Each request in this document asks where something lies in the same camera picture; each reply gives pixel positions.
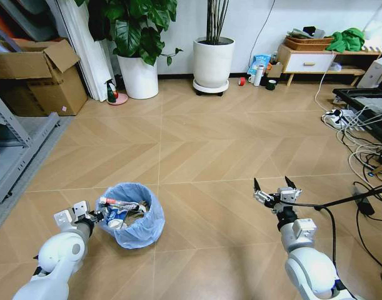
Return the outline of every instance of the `white plant pot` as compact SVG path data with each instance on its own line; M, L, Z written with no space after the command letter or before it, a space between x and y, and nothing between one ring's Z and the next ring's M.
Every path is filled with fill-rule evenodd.
M158 64L146 64L138 57L118 56L127 95L134 99L155 97L159 92Z
M220 88L225 86L231 70L231 61L235 41L221 37L223 45L201 44L206 37L200 37L193 42L194 69L193 75L197 84L205 88Z

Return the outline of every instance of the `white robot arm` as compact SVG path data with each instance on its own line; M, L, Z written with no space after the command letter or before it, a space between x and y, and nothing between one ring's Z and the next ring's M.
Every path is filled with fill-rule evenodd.
M317 227L313 220L298 219L292 205L285 204L295 203L302 192L287 177L285 180L288 187L267 194L255 179L254 197L277 215L281 241L288 253L285 270L289 279L304 300L356 299L342 284L330 258L314 249L313 237Z
M67 300L68 281L83 264L94 224L105 215L105 210L89 211L86 201L55 214L54 220L62 232L43 244L34 275L13 300Z

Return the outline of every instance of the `gray metal shelving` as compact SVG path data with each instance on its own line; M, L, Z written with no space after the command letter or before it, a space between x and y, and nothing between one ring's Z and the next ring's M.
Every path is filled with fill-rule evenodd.
M0 203L57 125L59 116L53 112L28 120L13 115L0 99Z

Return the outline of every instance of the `green leaves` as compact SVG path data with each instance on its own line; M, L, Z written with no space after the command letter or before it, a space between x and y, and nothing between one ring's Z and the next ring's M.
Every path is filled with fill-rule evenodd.
M141 26L135 20L116 21L115 39L119 55L131 57L139 48Z
M124 16L124 7L120 4L110 4L106 9L106 17L115 21Z
M170 14L170 19L172 20L172 22L175 22L177 18L177 0L168 0L167 10Z
M129 3L129 12L132 17L138 19L141 16L146 16L151 6L151 0L131 0Z
M160 26L164 29L164 31L168 30L168 26L170 24L170 15L168 11L163 11L160 9L156 9L156 7L151 7L148 13L148 18L155 23L156 26Z
M102 41L109 36L110 22L105 17L107 9L108 5L104 0L89 0L88 28L94 41Z
M113 40L117 48L113 54L141 57L154 65L160 55L167 57L181 52L162 54L164 42L160 33L168 30L170 21L176 20L177 0L74 0L80 6L88 4L89 32L95 41Z
M154 28L142 29L139 54L144 62L154 66L156 59L163 51L164 45L164 42L160 41L160 33Z

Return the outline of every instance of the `open cardboard box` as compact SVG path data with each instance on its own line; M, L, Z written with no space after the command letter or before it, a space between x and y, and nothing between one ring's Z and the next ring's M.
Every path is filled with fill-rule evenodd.
M79 57L66 40L16 40L25 52L0 53L0 97L18 116L78 113L87 95L75 64Z

